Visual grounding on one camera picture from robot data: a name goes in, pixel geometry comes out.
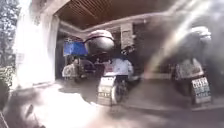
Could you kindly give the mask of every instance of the wooden ceiling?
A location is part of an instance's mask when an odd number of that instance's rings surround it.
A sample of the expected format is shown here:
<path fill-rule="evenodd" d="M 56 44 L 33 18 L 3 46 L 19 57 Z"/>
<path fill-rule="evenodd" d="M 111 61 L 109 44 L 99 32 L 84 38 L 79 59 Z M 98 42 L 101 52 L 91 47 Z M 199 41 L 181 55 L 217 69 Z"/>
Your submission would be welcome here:
<path fill-rule="evenodd" d="M 166 11 L 176 0 L 71 0 L 58 12 L 80 29 L 138 14 Z"/>

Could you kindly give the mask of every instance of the scooter wheel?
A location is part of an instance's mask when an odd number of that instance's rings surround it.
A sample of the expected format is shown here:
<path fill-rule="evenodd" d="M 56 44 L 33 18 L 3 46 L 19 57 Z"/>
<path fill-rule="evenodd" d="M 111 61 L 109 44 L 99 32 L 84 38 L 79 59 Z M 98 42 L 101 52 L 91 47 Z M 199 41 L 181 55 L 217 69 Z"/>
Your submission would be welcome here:
<path fill-rule="evenodd" d="M 122 99 L 122 89 L 118 85 L 113 86 L 111 90 L 111 101 L 112 104 L 118 104 Z"/>

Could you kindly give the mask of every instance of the white wall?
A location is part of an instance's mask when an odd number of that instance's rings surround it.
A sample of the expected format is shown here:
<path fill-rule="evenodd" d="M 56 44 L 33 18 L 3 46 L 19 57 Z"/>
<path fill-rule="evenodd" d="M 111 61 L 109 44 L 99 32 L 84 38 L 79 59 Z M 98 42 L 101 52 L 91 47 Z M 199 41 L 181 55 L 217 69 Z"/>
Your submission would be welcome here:
<path fill-rule="evenodd" d="M 68 0 L 55 0 L 46 4 L 48 7 L 44 7 L 41 13 L 32 12 L 32 8 L 23 8 L 14 44 L 17 82 L 21 87 L 55 80 L 55 48 L 59 19 L 53 14 L 67 2 Z"/>

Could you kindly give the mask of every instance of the concrete floor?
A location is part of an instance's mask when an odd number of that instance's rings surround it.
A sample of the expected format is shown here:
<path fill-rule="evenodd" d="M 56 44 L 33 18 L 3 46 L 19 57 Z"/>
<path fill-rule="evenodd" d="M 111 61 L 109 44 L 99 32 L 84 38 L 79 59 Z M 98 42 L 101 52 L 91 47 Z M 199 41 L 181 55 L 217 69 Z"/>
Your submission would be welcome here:
<path fill-rule="evenodd" d="M 96 105 L 97 81 L 56 82 L 13 93 L 10 128 L 222 128 L 224 108 L 192 111 L 169 81 L 144 81 L 118 106 Z"/>

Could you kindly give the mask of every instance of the license plate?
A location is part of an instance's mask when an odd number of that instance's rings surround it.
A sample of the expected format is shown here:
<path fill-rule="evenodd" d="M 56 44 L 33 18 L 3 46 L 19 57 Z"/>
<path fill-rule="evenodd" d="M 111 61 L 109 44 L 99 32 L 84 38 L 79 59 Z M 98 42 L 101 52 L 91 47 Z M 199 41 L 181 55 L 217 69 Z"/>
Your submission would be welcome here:
<path fill-rule="evenodd" d="M 201 88 L 208 86 L 208 81 L 206 77 L 203 77 L 196 80 L 192 80 L 192 84 L 194 88 Z"/>
<path fill-rule="evenodd" d="M 102 77 L 100 79 L 100 85 L 113 86 L 116 77 Z"/>
<path fill-rule="evenodd" d="M 192 80 L 196 103 L 208 102 L 211 100 L 209 83 L 206 77 Z"/>

